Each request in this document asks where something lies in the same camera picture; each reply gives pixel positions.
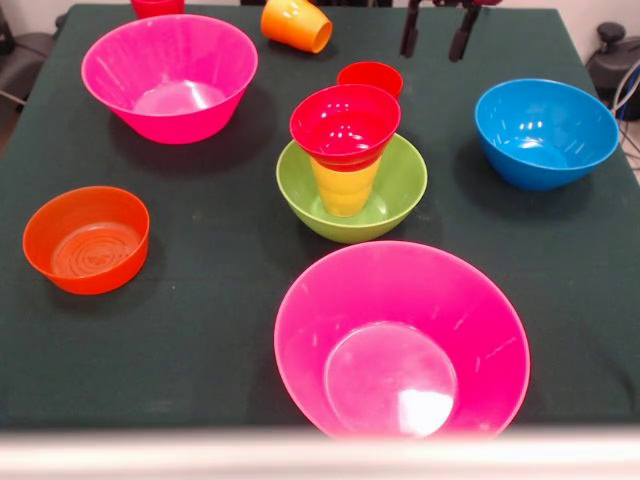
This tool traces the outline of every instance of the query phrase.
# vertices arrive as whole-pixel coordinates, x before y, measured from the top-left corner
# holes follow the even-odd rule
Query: floor
[[[0,161],[2,161],[2,156],[4,155],[7,143],[9,142],[11,134],[13,133],[19,119],[20,115],[15,113],[0,125]],[[638,184],[640,185],[640,150],[635,149],[631,143],[634,142],[638,147],[640,147],[640,121],[630,123],[627,134],[631,141],[625,138],[622,142],[622,148],[627,154],[629,165],[631,166],[631,169],[633,169],[636,179],[638,180]]]

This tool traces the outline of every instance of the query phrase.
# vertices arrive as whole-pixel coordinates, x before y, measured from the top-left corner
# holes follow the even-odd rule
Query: bowl base
[[[429,337],[404,324],[377,322],[333,349],[324,389],[354,433],[424,437],[449,418],[457,379],[449,357]]]
[[[133,111],[139,115],[181,115],[213,107],[226,98],[222,91],[210,85],[182,80],[148,90]]]
[[[122,263],[140,245],[133,228],[116,222],[85,225],[67,235],[53,252],[53,273],[85,277]]]

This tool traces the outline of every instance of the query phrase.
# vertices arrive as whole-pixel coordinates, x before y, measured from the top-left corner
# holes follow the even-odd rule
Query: table
[[[557,12],[484,11],[453,64],[459,10],[423,10],[411,59],[398,55],[405,10],[327,8],[335,31],[317,56],[263,38],[257,7],[188,10],[239,26],[260,54],[224,131],[157,145],[91,98],[84,53],[133,14],[75,6],[0,161],[0,428],[308,425],[276,370],[274,318],[297,275],[340,246],[296,219],[275,164],[293,108],[361,59],[405,75],[399,132],[430,174],[416,210],[385,238],[452,252],[510,298],[533,362],[516,423],[640,419],[640,190],[624,156],[569,187],[527,193],[497,177],[475,133],[475,101],[498,82],[547,77],[593,93]],[[21,234],[51,197],[94,184],[146,202],[150,253],[125,287],[78,297],[29,267]]]

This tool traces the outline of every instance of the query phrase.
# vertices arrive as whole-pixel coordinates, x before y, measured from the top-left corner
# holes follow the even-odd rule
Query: orange bowl
[[[149,247],[149,212],[132,193],[85,187],[59,195],[29,220],[22,249],[33,268],[70,293],[95,295],[131,280]]]

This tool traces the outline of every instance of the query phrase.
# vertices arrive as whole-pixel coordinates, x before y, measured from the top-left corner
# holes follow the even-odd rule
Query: bowl rim
[[[119,32],[123,31],[123,30],[128,30],[132,27],[136,27],[138,25],[142,25],[142,24],[148,24],[149,26],[154,24],[154,23],[158,23],[158,22],[171,22],[171,21],[185,21],[185,20],[189,20],[189,19],[194,19],[197,18],[198,20],[203,20],[206,22],[211,23],[212,25],[223,25],[225,27],[230,28],[231,30],[235,30],[238,34],[240,34],[241,37],[245,38],[248,42],[248,45],[251,46],[251,53],[252,53],[252,57],[253,57],[253,71],[251,72],[251,75],[248,76],[247,80],[245,82],[242,83],[242,85],[238,88],[236,88],[233,93],[227,95],[225,97],[224,100],[216,103],[215,105],[212,105],[210,107],[207,108],[203,108],[200,110],[194,110],[193,112],[187,112],[187,113],[180,113],[180,114],[172,114],[172,113],[162,113],[162,114],[140,114],[137,113],[135,110],[132,110],[130,108],[123,108],[120,106],[115,105],[113,102],[109,102],[106,101],[104,99],[102,99],[95,91],[94,89],[91,87],[91,84],[87,81],[87,73],[86,73],[86,68],[87,68],[87,62],[89,61],[89,58],[91,57],[92,53],[94,52],[95,49],[97,49],[103,42],[109,40],[112,36],[117,35]],[[249,37],[249,35],[247,35],[244,31],[242,31],[240,28],[236,27],[235,25],[232,25],[229,22],[225,22],[224,20],[220,20],[219,18],[215,18],[215,17],[210,17],[207,15],[196,15],[196,14],[190,14],[190,13],[175,13],[175,14],[169,14],[169,15],[158,15],[155,17],[148,17],[148,18],[139,18],[137,20],[132,20],[131,22],[127,22],[123,25],[120,25],[110,31],[108,31],[107,33],[105,33],[104,35],[102,35],[100,38],[98,38],[90,47],[89,50],[87,50],[87,52],[84,54],[84,57],[82,58],[82,64],[80,66],[80,73],[82,76],[82,83],[84,84],[85,88],[89,91],[89,93],[96,99],[98,100],[100,103],[106,105],[107,107],[109,107],[110,109],[113,109],[115,111],[118,112],[123,112],[123,113],[129,113],[132,115],[140,115],[140,116],[144,116],[144,117],[151,117],[151,118],[167,118],[167,117],[181,117],[181,116],[186,116],[186,115],[193,115],[195,113],[200,113],[206,110],[209,110],[211,108],[216,108],[219,105],[222,105],[223,103],[226,103],[227,101],[229,101],[231,98],[235,97],[236,95],[238,95],[239,93],[243,92],[251,83],[251,81],[253,80],[253,78],[256,75],[256,72],[258,71],[258,64],[259,64],[259,55],[258,55],[258,50],[256,48],[255,43],[253,42],[253,40],[251,40],[251,37]]]
[[[276,181],[278,182],[278,188],[280,189],[280,193],[282,194],[282,196],[285,198],[285,200],[287,201],[287,203],[291,206],[291,208],[293,208],[296,212],[302,214],[305,218],[309,218],[311,220],[313,220],[314,222],[318,222],[321,223],[323,225],[327,225],[327,226],[331,226],[331,227],[336,227],[336,228],[343,228],[343,229],[348,229],[348,230],[358,230],[358,229],[365,229],[365,228],[371,228],[371,227],[379,227],[382,225],[387,225],[389,223],[392,223],[398,219],[402,219],[404,216],[406,216],[409,212],[411,212],[416,205],[418,205],[418,203],[420,202],[420,200],[422,200],[422,197],[424,196],[426,190],[427,190],[427,184],[429,183],[429,172],[427,169],[427,165],[424,161],[424,158],[422,157],[422,155],[420,154],[420,152],[418,151],[418,149],[406,138],[404,138],[402,135],[398,134],[398,133],[394,133],[393,137],[391,137],[391,142],[394,140],[398,140],[399,142],[403,142],[405,144],[407,144],[411,150],[413,150],[413,152],[415,153],[415,155],[413,155],[413,157],[415,157],[416,159],[421,160],[420,162],[416,162],[416,164],[419,164],[419,170],[422,173],[422,182],[421,182],[421,187],[420,187],[420,191],[418,192],[418,194],[416,195],[416,198],[410,203],[410,205],[403,209],[400,213],[397,213],[395,215],[393,215],[392,217],[386,218],[384,220],[379,220],[377,222],[372,222],[372,223],[363,223],[363,224],[358,224],[358,225],[345,225],[342,223],[336,223],[333,222],[331,220],[325,220],[322,218],[318,218],[315,217],[313,215],[311,215],[309,212],[307,212],[306,210],[304,210],[303,208],[301,208],[296,202],[294,202],[294,200],[287,194],[283,184],[282,184],[282,180],[280,179],[280,171],[281,171],[281,167],[282,167],[282,163],[283,163],[283,159],[285,154],[287,153],[287,151],[290,148],[293,148],[294,146],[297,146],[300,150],[302,150],[304,152],[304,149],[298,145],[298,143],[295,140],[291,140],[286,147],[284,147],[284,149],[282,149],[282,152],[280,152],[280,156],[278,157],[278,163],[276,164]]]
[[[564,82],[559,82],[557,80],[549,80],[546,78],[517,78],[517,79],[513,79],[513,80],[507,80],[506,82],[501,82],[498,83],[497,85],[492,86],[491,88],[489,88],[488,90],[486,90],[478,99],[478,101],[476,102],[476,106],[474,109],[474,118],[475,118],[475,123],[476,123],[476,128],[478,130],[478,132],[480,133],[480,135],[482,136],[482,138],[489,143],[490,145],[492,145],[494,148],[496,148],[496,150],[498,150],[502,155],[510,158],[511,160],[513,160],[516,163],[520,163],[523,165],[527,165],[530,167],[535,167],[535,168],[539,168],[541,170],[548,170],[548,171],[558,171],[558,172],[575,172],[575,171],[582,171],[588,168],[592,168],[597,166],[598,164],[604,162],[605,160],[607,160],[612,154],[613,152],[615,152],[615,150],[618,148],[618,144],[619,144],[619,136],[616,135],[615,140],[612,141],[612,145],[611,147],[608,149],[606,155],[603,155],[601,158],[599,158],[598,160],[595,160],[591,163],[586,163],[584,165],[580,165],[580,166],[576,166],[576,167],[551,167],[551,166],[546,166],[546,165],[540,165],[538,163],[533,163],[533,162],[527,162],[525,160],[521,160],[519,158],[514,157],[513,155],[507,153],[504,151],[504,149],[502,149],[500,146],[495,145],[494,143],[491,142],[491,140],[489,139],[489,137],[485,134],[484,129],[478,119],[478,114],[479,114],[479,109],[480,109],[480,105],[481,103],[485,100],[485,98],[492,93],[494,90],[498,90],[501,88],[504,88],[507,85],[513,85],[513,84],[517,84],[517,83],[539,83],[539,84],[546,84],[546,85],[553,85],[559,88],[563,88],[566,90],[571,90],[574,92],[577,92],[579,95],[587,98],[590,102],[597,104],[599,107],[601,107],[603,113],[606,113],[606,116],[608,116],[610,123],[613,125],[614,129],[616,130],[616,132],[618,131],[618,123],[615,119],[615,117],[613,116],[613,114],[611,113],[611,111],[600,101],[598,100],[596,97],[594,97],[593,95],[591,95],[590,93],[586,92],[585,90],[582,90],[581,88],[575,87],[573,85],[569,85],[568,83],[564,83]]]
[[[385,143],[387,143],[390,139],[393,138],[393,135],[398,131],[398,127],[400,126],[400,122],[402,121],[402,108],[398,103],[398,99],[393,95],[391,95],[386,90],[383,90],[382,88],[374,87],[373,85],[367,85],[367,84],[361,84],[361,83],[349,83],[344,85],[331,85],[329,87],[323,88],[305,97],[300,103],[298,103],[296,108],[293,109],[293,112],[291,112],[291,116],[289,117],[289,133],[291,134],[293,139],[296,140],[296,142],[297,142],[297,135],[294,133],[294,128],[293,128],[293,120],[296,117],[296,113],[300,110],[300,108],[305,103],[307,103],[312,98],[320,95],[324,95],[327,92],[334,91],[334,90],[369,90],[371,92],[375,92],[376,95],[382,95],[383,97],[385,96],[388,97],[387,100],[391,99],[395,106],[395,114],[396,114],[396,119],[395,119],[393,128],[391,129],[391,132],[388,135],[385,135],[381,140],[377,141],[375,144],[370,145],[367,151],[373,151],[377,148],[380,148]],[[350,158],[354,156],[359,156],[361,154],[361,152],[359,151],[348,152],[348,153],[326,153],[316,149],[310,149],[306,147],[303,148],[302,145],[300,145],[300,148],[302,148],[305,152],[307,152],[309,155],[312,155],[314,157],[318,156],[318,157],[324,157],[324,158],[331,158],[334,160]]]
[[[403,241],[403,240],[376,240],[371,242],[358,243],[355,245],[349,245],[346,247],[339,248],[338,250],[334,250],[333,252],[323,256],[319,260],[316,260],[310,266],[305,268],[300,275],[298,275],[298,277],[289,286],[287,292],[285,293],[278,307],[278,312],[276,314],[276,320],[273,328],[273,347],[274,347],[273,350],[276,358],[276,366],[278,368],[278,374],[280,375],[280,379],[282,380],[282,383],[284,384],[285,389],[287,390],[287,393],[289,394],[293,402],[296,404],[296,406],[300,409],[300,411],[304,414],[304,416],[313,425],[315,425],[320,431],[334,438],[343,436],[343,435],[335,435],[325,430],[323,426],[320,424],[320,422],[318,422],[312,415],[310,415],[307,412],[307,409],[302,405],[302,403],[298,400],[295,393],[293,393],[293,391],[291,390],[291,385],[287,380],[286,375],[283,373],[285,370],[283,368],[282,359],[280,357],[280,351],[278,349],[278,343],[280,340],[280,323],[283,321],[282,317],[284,315],[284,309],[286,308],[286,305],[289,303],[290,297],[293,295],[293,291],[298,287],[299,284],[302,284],[305,281],[307,275],[309,275],[312,270],[314,270],[315,268],[318,268],[319,265],[326,263],[329,259],[333,258],[334,256],[347,255],[351,250],[378,248],[382,246],[390,246],[393,248],[406,247],[406,248],[412,248],[413,250],[416,250],[416,251],[417,250],[430,251],[431,253],[435,253],[436,255],[447,257],[453,262],[457,263],[458,265],[463,266],[473,275],[481,278],[487,284],[487,286],[490,289],[492,289],[505,302],[505,305],[507,305],[512,317],[516,320],[515,324],[516,324],[517,330],[519,330],[520,339],[523,340],[522,344],[524,347],[524,354],[525,354],[525,369],[524,369],[522,391],[520,392],[520,395],[517,401],[513,405],[512,412],[506,417],[505,421],[500,426],[498,426],[495,430],[489,433],[486,433],[486,432],[479,433],[480,435],[488,436],[488,437],[498,436],[513,422],[513,419],[516,417],[516,415],[522,408],[524,400],[527,396],[527,392],[529,390],[529,386],[531,382],[531,346],[529,343],[529,337],[527,336],[527,331],[525,330],[524,324],[522,323],[522,320],[520,319],[518,312],[516,311],[515,307],[513,306],[509,298],[488,275],[482,272],[475,265],[472,265],[470,262],[467,262],[466,260],[454,255],[451,252],[433,247],[431,245],[426,245],[423,243],[409,242],[409,241]],[[431,436],[435,436],[435,435],[438,435],[438,431],[436,431]]]
[[[133,249],[133,251],[131,252],[131,254],[124,258],[121,262],[111,266],[110,268],[108,268],[107,270],[103,270],[101,272],[96,272],[96,273],[91,273],[89,275],[83,275],[81,277],[77,277],[77,276],[68,276],[68,275],[58,275],[56,273],[53,273],[50,270],[45,270],[43,268],[41,268],[40,266],[38,266],[33,259],[31,258],[31,256],[28,254],[28,250],[27,250],[27,235],[29,234],[29,230],[30,227],[32,225],[32,223],[35,221],[35,219],[41,214],[41,212],[49,207],[50,205],[52,205],[53,203],[61,200],[62,198],[66,198],[66,197],[70,197],[73,195],[76,195],[80,192],[83,191],[89,191],[89,190],[107,190],[110,191],[112,193],[116,193],[120,196],[126,196],[129,199],[133,200],[133,202],[140,207],[140,210],[144,213],[145,216],[145,230],[144,233],[142,234],[142,236],[140,237],[140,242],[138,243],[138,245],[136,245],[136,248]],[[63,192],[59,195],[56,195],[55,197],[51,198],[50,200],[48,200],[47,202],[45,202],[44,204],[42,204],[34,213],[33,215],[31,215],[31,217],[29,217],[29,220],[27,221],[27,224],[24,227],[24,231],[22,233],[22,251],[24,253],[24,256],[26,257],[27,261],[29,262],[29,264],[38,272],[40,272],[42,275],[44,275],[47,278],[50,278],[52,280],[63,280],[63,281],[85,281],[85,280],[89,280],[89,279],[93,279],[93,278],[97,278],[100,277],[102,275],[108,274],[109,272],[119,268],[120,266],[124,265],[125,263],[127,263],[127,261],[129,261],[132,258],[136,258],[138,256],[138,253],[140,252],[140,250],[142,250],[143,248],[145,248],[145,244],[148,242],[149,240],[149,232],[151,230],[151,217],[149,215],[149,210],[147,209],[147,206],[144,204],[144,202],[136,195],[134,195],[133,193],[129,192],[128,190],[125,190],[123,188],[119,188],[119,187],[113,187],[110,185],[90,185],[87,187],[80,187],[80,188],[74,188],[72,190],[68,190],[66,192]]]

